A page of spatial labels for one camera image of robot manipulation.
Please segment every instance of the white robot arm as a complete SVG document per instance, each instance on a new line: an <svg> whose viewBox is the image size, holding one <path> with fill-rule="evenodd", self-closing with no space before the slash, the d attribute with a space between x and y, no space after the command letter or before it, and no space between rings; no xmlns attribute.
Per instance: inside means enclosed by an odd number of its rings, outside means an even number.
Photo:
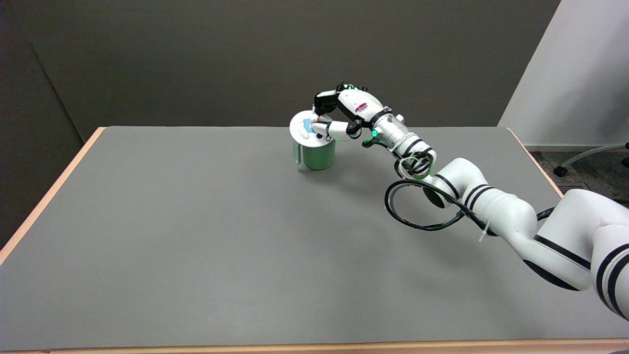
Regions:
<svg viewBox="0 0 629 354"><path fill-rule="evenodd" d="M352 121L337 122L327 113L336 107ZM431 168L435 151L410 132L401 115L366 88L342 83L334 91L314 98L312 128L327 139L357 139L362 128L372 139L362 145L384 146L395 158L402 180L385 193L387 211L403 224L426 231L443 229L464 216L484 233L503 238L535 273L567 290L585 290L594 284L603 303L624 319L629 318L629 210L601 195L586 190L568 191L555 208L536 214L517 196L505 193L486 181L470 161L454 159L437 174ZM460 211L450 221L419 226L400 218L393 198L409 185L423 187L432 204ZM537 222L548 217L537 230Z"/></svg>
<svg viewBox="0 0 629 354"><path fill-rule="evenodd" d="M458 200L542 278L567 290L585 290L593 284L603 303L628 319L627 208L591 191L570 190L537 230L533 207L488 185L478 167L466 159L454 159L423 182L442 191L424 187L435 206L451 205L444 195Z"/></svg>

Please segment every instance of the gray wall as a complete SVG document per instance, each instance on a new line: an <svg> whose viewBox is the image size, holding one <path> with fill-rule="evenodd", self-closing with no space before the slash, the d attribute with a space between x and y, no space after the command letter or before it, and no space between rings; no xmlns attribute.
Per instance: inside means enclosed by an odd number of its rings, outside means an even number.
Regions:
<svg viewBox="0 0 629 354"><path fill-rule="evenodd" d="M46 194L82 142L0 0L0 248Z"/></svg>
<svg viewBox="0 0 629 354"><path fill-rule="evenodd" d="M496 125L558 3L11 0L84 139L283 126L343 80L412 125Z"/></svg>

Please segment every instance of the gray table surface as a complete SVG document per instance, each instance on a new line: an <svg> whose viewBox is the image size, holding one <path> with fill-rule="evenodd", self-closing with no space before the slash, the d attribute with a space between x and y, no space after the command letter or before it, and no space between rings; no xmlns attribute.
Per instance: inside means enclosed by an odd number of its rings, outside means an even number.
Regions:
<svg viewBox="0 0 629 354"><path fill-rule="evenodd" d="M416 128L536 210L558 194L503 128ZM398 224L380 147L326 171L286 128L107 128L0 266L0 350L626 337L592 290L530 271L465 219ZM410 190L417 222L437 210Z"/></svg>

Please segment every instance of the black cable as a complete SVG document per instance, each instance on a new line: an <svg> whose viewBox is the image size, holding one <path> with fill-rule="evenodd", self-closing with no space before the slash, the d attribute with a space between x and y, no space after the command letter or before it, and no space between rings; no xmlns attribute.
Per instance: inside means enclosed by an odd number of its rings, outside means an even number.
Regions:
<svg viewBox="0 0 629 354"><path fill-rule="evenodd" d="M548 209L544 210L543 212L537 213L537 221L543 220L543 219L546 219L547 217L549 217L550 213L552 213L553 210L555 210L555 207L548 208Z"/></svg>
<svg viewBox="0 0 629 354"><path fill-rule="evenodd" d="M438 193L444 199L446 199L447 202L458 206L460 210L450 220L446 222L442 222L441 224L423 226L423 225L412 223L402 218L401 216L399 216L399 214L395 210L395 206L393 205L393 198L395 194L400 189L407 186L420 186L422 188L427 188L431 191L434 191L435 193ZM424 182L422 180L399 180L399 181L395 181L391 183L389 185L389 188L387 188L386 192L384 193L384 206L387 209L387 212L389 212L389 215L391 215L394 219L396 219L397 221L399 221L400 223L408 227L412 227L418 230L423 230L423 231L443 230L446 227L452 226L453 224L458 222L460 219L463 219L463 216L467 216L468 218L470 218L470 220L473 221L476 224L476 226L478 226L481 230L484 230L486 227L485 223L481 219L479 219L478 216L470 208L468 208L463 203L453 198L452 196L450 196L448 193L444 192L443 190L427 182ZM552 208L548 208L544 210L543 212L538 213L537 220L539 221L542 219L546 219L548 216L550 216L550 214L553 212L554 209L555 207L552 207ZM497 236L490 229L487 230L487 234L490 236Z"/></svg>

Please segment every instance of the black stripe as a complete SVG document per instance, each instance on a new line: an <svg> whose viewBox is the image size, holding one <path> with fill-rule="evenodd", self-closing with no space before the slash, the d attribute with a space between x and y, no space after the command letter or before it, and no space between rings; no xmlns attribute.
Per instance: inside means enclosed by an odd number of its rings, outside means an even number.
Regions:
<svg viewBox="0 0 629 354"><path fill-rule="evenodd" d="M567 289L567 290L579 291L579 289L561 280L559 277L557 277L556 275L553 275L552 273L542 268L541 266L538 266L531 261L527 261L527 260L523 260L523 261L526 265L528 265L529 268L531 268L531 270L533 270L540 277L544 278L544 280L546 280L547 282L554 284L560 288Z"/></svg>
<svg viewBox="0 0 629 354"><path fill-rule="evenodd" d="M457 199L457 200L460 198L460 197L459 197L459 193L457 192L457 190L454 188L454 186L452 185L452 183L450 183L450 181L449 181L446 177L443 177L442 175L440 175L440 174L438 174L438 173L437 173L437 174L435 175L435 178L440 179L440 180L441 180L441 181L443 181L446 185L448 185L448 187L450 187L450 189L452 190L452 193L454 193L454 196L456 197L456 199Z"/></svg>
<svg viewBox="0 0 629 354"><path fill-rule="evenodd" d="M618 276L620 272L625 268L625 266L629 263L629 254L624 255L624 257L620 258L620 261L616 263L614 268L610 273L610 280L607 282L607 294L610 296L611 306L614 307L616 313L620 315L620 317L627 319L622 311L620 311L620 307L618 307L618 301L616 300L616 282L618 281Z"/></svg>
<svg viewBox="0 0 629 354"><path fill-rule="evenodd" d="M474 203L476 203L476 200L478 199L478 197L481 196L481 194L485 193L488 190L492 190L492 189L496 189L496 188L492 187L492 186L487 186L487 187L485 187L485 189L479 190L478 193L476 193L476 195L472 199L472 202L470 203L470 206L469 206L470 210L474 209Z"/></svg>
<svg viewBox="0 0 629 354"><path fill-rule="evenodd" d="M622 251L629 248L629 244L624 244L612 252L610 252L601 262L601 265L598 267L598 271L596 272L596 292L598 293L598 297L601 298L603 303L611 310L611 306L605 300L605 296L603 295L603 275L605 274L605 270L610 265L611 261L618 256Z"/></svg>
<svg viewBox="0 0 629 354"><path fill-rule="evenodd" d="M485 186L489 186L489 185L477 185L476 187L474 187L474 188L470 191L470 193L467 195L467 198L465 198L465 203L463 203L463 204L464 204L464 205L467 205L467 202L469 202L469 201L470 201L470 198L472 197L472 194L474 194L474 192L475 192L476 190L478 190L478 188L480 188L480 187L485 187Z"/></svg>
<svg viewBox="0 0 629 354"><path fill-rule="evenodd" d="M592 267L592 264L590 264L590 262L588 262L587 260L584 260L580 256L568 251L567 249L563 248L562 246L559 246L558 244L554 243L553 241L549 239L545 239L544 237L539 236L539 235L535 235L533 239L541 243L542 245L547 246L553 251L568 257L569 259L575 261L576 263L579 263L582 267L587 268L588 270L590 269L590 267Z"/></svg>
<svg viewBox="0 0 629 354"><path fill-rule="evenodd" d="M418 138L417 140L415 140L414 142L412 142L407 148L406 151L404 151L403 156L406 156L406 154L408 154L408 152L413 148L413 146L417 145L417 143L423 142L424 140L422 140L421 138Z"/></svg>

